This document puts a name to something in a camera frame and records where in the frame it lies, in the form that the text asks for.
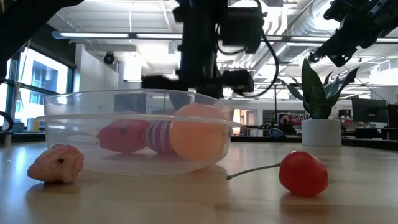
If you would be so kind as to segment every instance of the label on container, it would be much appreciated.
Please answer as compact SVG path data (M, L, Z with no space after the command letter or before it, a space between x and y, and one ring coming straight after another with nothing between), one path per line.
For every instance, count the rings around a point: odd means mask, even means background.
M71 146L84 147L84 148L92 148L97 149L100 147L100 139L93 136L70 136L68 139L68 144Z

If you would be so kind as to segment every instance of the security camera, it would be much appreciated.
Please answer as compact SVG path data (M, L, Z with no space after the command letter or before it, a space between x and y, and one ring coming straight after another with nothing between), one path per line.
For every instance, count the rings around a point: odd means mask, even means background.
M107 65L113 65L116 63L116 59L114 57L114 52L107 52L104 57L104 63Z

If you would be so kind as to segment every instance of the orange ball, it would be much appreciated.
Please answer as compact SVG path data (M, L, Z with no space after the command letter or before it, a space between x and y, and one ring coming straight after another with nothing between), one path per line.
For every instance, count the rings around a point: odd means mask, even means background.
M210 105L190 104L179 109L175 116L196 116L225 120L224 114ZM184 159L209 160L222 159L224 144L227 141L228 126L188 121L172 121L170 142L175 152Z

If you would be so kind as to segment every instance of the white pot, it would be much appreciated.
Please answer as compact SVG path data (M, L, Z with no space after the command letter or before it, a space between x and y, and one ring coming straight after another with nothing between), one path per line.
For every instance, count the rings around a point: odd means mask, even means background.
M301 123L304 146L341 146L341 124L334 119L310 119Z

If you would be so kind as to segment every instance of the potted plant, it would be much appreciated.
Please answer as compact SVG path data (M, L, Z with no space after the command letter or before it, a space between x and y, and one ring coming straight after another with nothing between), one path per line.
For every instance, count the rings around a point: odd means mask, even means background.
M302 121L302 144L304 146L341 146L340 120L328 118L341 91L355 80L357 71L358 68L350 71L343 80L337 76L333 82L329 83L330 73L322 84L308 60L304 60L302 83L291 77L303 91L303 95L292 85L279 80L294 97L303 101L304 109L311 116L311 119Z

